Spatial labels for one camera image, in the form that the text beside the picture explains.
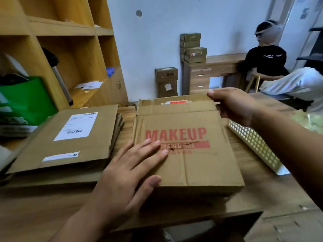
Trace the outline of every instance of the white wall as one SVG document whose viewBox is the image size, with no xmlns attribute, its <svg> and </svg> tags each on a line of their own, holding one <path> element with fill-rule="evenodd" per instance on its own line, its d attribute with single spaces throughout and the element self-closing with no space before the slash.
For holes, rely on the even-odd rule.
<svg viewBox="0 0 323 242">
<path fill-rule="evenodd" d="M 179 69 L 179 35 L 202 33 L 208 55 L 247 52 L 271 0 L 107 0 L 129 101 L 157 97 L 155 68 Z M 143 15 L 136 16 L 141 10 Z"/>
</svg>

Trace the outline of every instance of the wooden desk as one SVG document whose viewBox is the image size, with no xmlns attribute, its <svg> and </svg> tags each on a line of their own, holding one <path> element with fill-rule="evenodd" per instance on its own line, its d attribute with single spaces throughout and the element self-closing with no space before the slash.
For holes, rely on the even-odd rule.
<svg viewBox="0 0 323 242">
<path fill-rule="evenodd" d="M 206 93 L 209 90 L 210 78 L 229 76 L 236 74 L 236 79 L 229 78 L 224 86 L 239 87 L 241 75 L 237 71 L 237 65 L 244 61 L 246 53 L 224 54 L 208 56 L 206 62 L 188 63 L 183 61 L 182 94 Z"/>
<path fill-rule="evenodd" d="M 262 93 L 251 94 L 261 103 L 284 114 L 294 109 Z M 120 133 L 116 148 L 132 136 L 134 107 L 124 108 L 126 125 Z M 306 212 L 302 207 L 316 208 L 313 201 L 291 175 L 277 176 L 230 129 L 229 140 L 240 166 L 246 187 L 225 206 L 217 199 L 196 205 L 156 206 L 154 212 L 142 211 L 120 229 L 151 225 L 168 225 L 206 220 L 211 217 L 229 217 L 265 211 L 263 217 L 274 217 L 292 212 Z M 1 241 L 46 241 L 66 219 L 88 199 L 93 186 L 31 188 L 0 193 Z"/>
</svg>

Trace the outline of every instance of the white plastic basket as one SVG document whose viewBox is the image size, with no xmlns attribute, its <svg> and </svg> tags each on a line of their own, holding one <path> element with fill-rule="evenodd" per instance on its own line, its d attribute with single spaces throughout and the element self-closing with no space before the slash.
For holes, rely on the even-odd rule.
<svg viewBox="0 0 323 242">
<path fill-rule="evenodd" d="M 249 127 L 229 121 L 229 128 L 238 135 L 277 175 L 290 174 L 258 133 Z"/>
</svg>

